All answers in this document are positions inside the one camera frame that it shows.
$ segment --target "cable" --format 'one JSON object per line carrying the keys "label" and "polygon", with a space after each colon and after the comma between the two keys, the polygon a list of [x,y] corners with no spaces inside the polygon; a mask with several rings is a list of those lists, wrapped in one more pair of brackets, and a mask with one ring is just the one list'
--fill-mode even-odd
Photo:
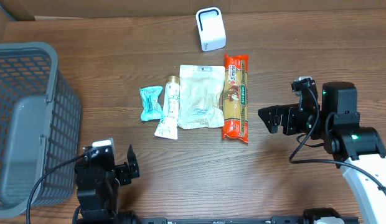
{"label": "cable", "polygon": [[79,160],[79,159],[82,159],[82,158],[84,158],[85,157],[85,154],[86,153],[84,153],[84,154],[82,154],[81,156],[77,156],[76,158],[74,158],[74,159],[71,159],[71,160],[69,160],[69,161],[66,161],[66,162],[64,162],[64,163],[62,163],[62,164],[59,164],[59,165],[57,165],[57,166],[55,166],[55,167],[53,167],[53,168],[51,168],[50,170],[48,170],[36,183],[35,183],[35,185],[34,185],[34,187],[32,188],[32,191],[31,191],[31,193],[30,193],[30,197],[29,197],[29,199],[28,199],[28,201],[27,201],[27,209],[26,209],[26,220],[27,220],[27,224],[31,224],[31,222],[30,222],[30,209],[31,209],[31,202],[32,202],[32,198],[33,198],[33,196],[34,196],[34,193],[35,193],[35,191],[37,190],[37,188],[38,188],[38,186],[39,186],[39,184],[49,175],[49,174],[51,174],[51,173],[53,173],[55,170],[57,170],[57,169],[59,169],[59,168],[61,168],[61,167],[63,167],[63,166],[66,166],[67,164],[70,164],[70,163],[72,163],[72,162],[75,162],[75,161],[77,161],[77,160]]}
{"label": "cable", "polygon": [[[300,139],[305,136],[306,134],[302,134],[302,135],[299,135],[296,139],[298,141],[298,143],[301,143]],[[308,144],[304,144],[304,146],[308,146],[308,147],[321,147],[321,146],[324,146],[324,143],[319,143],[319,144],[315,144],[315,145],[308,145]]]}
{"label": "cable", "polygon": [[330,112],[329,115],[326,118],[326,123],[324,124],[324,132],[326,133],[327,136],[329,136],[329,120],[331,116],[337,114],[336,112]]}
{"label": "cable", "polygon": [[[308,88],[309,92],[311,93],[312,95],[312,98],[313,100],[317,102],[316,100],[316,97],[315,95],[313,94],[312,90],[310,90]],[[306,141],[309,139],[309,137],[312,135],[313,131],[314,131],[314,127],[316,127],[316,125],[318,124],[319,122],[319,107],[317,106],[317,115],[316,115],[316,120],[315,120],[315,124],[313,125],[313,127],[311,128],[311,130],[309,131],[308,135],[304,138],[304,141],[301,142],[301,144],[299,144],[299,146],[294,150],[294,152],[290,155],[288,161],[292,164],[304,164],[304,163],[325,163],[325,164],[336,164],[336,165],[340,165],[340,166],[346,166],[346,167],[349,167],[349,168],[352,168],[354,170],[357,170],[359,172],[361,172],[362,174],[364,174],[365,176],[367,176],[370,180],[373,180],[375,184],[377,184],[377,186],[379,187],[379,190],[382,190],[382,192],[385,194],[386,196],[386,187],[383,186],[375,177],[373,177],[370,173],[366,172],[365,170],[355,166],[355,165],[352,165],[352,164],[348,164],[346,162],[339,162],[339,161],[333,161],[333,160],[329,160],[329,159],[302,159],[302,160],[297,160],[297,161],[293,161],[293,158],[294,156],[297,154],[297,152],[302,148],[303,145],[305,145]]]}
{"label": "cable", "polygon": [[78,206],[78,207],[75,209],[75,211],[74,211],[73,222],[72,222],[72,224],[77,224],[78,214],[80,214],[80,210],[81,210],[81,205]]}

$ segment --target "gold cap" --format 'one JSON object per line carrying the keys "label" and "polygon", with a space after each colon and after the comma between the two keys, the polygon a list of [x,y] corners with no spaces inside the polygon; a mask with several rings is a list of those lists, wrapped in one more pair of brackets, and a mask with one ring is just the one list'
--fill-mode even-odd
{"label": "gold cap", "polygon": [[179,77],[176,76],[168,76],[167,77],[167,83],[178,83],[179,84]]}

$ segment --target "white arm segment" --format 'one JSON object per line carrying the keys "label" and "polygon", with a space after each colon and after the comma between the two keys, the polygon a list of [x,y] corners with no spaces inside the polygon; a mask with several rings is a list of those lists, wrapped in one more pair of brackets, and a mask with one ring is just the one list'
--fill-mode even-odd
{"label": "white arm segment", "polygon": [[[349,158],[345,162],[365,170],[386,187],[386,158],[372,154],[359,156],[356,161]],[[355,195],[365,224],[386,223],[386,196],[377,184],[352,168],[341,166],[341,172]]]}

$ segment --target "wooden table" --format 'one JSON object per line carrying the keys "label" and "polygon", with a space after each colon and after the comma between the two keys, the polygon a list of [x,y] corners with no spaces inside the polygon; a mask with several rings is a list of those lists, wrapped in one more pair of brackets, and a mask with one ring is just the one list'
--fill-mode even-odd
{"label": "wooden table", "polygon": [[[312,76],[358,89],[361,125],[386,146],[386,10],[224,15],[227,45],[203,53],[194,16],[12,22],[4,42],[44,41],[82,100],[80,146],[114,138],[116,163],[132,144],[141,177],[122,187],[121,210],[141,217],[265,218],[333,207],[359,216],[354,196],[333,165],[288,163],[295,137],[270,135],[257,110],[298,102],[290,81]],[[249,54],[248,145],[223,141],[221,129],[179,130],[177,141],[154,137],[143,123],[139,87],[165,85],[181,64],[223,65],[224,53]],[[304,148],[300,158],[328,158]],[[70,223],[76,196],[36,208],[33,223]],[[1,223],[24,223],[21,215]]]}

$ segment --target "basket bottom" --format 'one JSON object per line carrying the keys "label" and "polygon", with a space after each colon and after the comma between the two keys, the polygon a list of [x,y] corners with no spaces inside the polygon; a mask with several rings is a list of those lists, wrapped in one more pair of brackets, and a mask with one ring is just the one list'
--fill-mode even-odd
{"label": "basket bottom", "polygon": [[5,207],[23,202],[35,184],[44,131],[45,96],[27,96],[13,108],[0,180],[0,200]]}

